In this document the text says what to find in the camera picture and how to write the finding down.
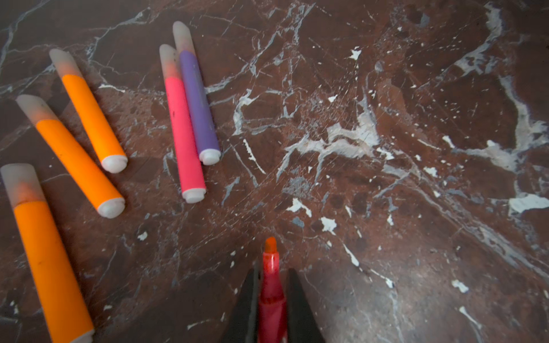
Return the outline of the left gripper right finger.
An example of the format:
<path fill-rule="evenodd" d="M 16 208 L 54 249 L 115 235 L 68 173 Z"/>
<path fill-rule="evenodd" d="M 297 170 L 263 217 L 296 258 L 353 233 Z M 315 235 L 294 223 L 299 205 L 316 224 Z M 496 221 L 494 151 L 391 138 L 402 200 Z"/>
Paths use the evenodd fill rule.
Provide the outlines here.
<path fill-rule="evenodd" d="M 287 339 L 289 343 L 325 343 L 297 271 L 287 273 Z"/>

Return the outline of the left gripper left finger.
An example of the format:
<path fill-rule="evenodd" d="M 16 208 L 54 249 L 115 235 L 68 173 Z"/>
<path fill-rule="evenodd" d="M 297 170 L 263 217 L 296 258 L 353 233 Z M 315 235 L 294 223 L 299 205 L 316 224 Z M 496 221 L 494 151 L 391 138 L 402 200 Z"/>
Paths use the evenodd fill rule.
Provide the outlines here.
<path fill-rule="evenodd" d="M 260 272 L 258 268 L 252 268 L 242 284 L 240 295 L 220 342 L 257 342 L 259 296 Z"/>

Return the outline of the red marker pen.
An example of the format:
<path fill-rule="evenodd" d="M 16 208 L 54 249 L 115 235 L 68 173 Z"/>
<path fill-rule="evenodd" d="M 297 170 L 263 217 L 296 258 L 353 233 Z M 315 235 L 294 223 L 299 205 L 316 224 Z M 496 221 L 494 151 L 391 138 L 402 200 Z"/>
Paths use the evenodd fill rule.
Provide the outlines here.
<path fill-rule="evenodd" d="M 277 241 L 269 237 L 262 254 L 258 342 L 281 342 L 287 333 L 287 300 L 280 280 Z"/>

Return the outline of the pink marker pen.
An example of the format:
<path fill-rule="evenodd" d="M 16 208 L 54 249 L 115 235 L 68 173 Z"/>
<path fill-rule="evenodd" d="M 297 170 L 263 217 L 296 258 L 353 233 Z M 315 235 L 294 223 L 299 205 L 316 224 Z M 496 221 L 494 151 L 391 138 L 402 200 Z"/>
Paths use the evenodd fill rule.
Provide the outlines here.
<path fill-rule="evenodd" d="M 176 62 L 176 49 L 168 44 L 161 45 L 160 62 L 170 111 L 182 197 L 186 203 L 195 204 L 204 199 L 207 188 L 194 140 L 184 83 Z"/>

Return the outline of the orange marker pen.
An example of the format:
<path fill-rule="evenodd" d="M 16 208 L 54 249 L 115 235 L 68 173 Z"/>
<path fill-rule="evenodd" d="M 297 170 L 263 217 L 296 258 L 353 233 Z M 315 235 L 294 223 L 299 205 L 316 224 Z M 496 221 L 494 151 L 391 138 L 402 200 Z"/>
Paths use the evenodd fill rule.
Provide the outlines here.
<path fill-rule="evenodd" d="M 34 167 L 7 164 L 1 178 L 51 341 L 92 342 L 94 324 Z"/>
<path fill-rule="evenodd" d="M 103 170 L 118 174 L 129 159 L 84 79 L 76 61 L 66 51 L 51 49 L 49 56 L 76 109 Z"/>
<path fill-rule="evenodd" d="M 27 94 L 18 96 L 16 102 L 99 215 L 114 219 L 123 213 L 124 197 L 48 104 Z"/>

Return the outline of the purple marker pen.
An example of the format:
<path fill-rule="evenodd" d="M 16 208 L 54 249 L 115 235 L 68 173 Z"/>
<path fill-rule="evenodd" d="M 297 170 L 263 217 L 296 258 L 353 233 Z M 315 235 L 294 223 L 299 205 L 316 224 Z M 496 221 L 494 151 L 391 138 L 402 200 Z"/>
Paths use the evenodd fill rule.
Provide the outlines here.
<path fill-rule="evenodd" d="M 179 56 L 199 159 L 206 166 L 217 164 L 222 153 L 190 29 L 183 22 L 176 21 L 172 26 L 172 33 Z"/>

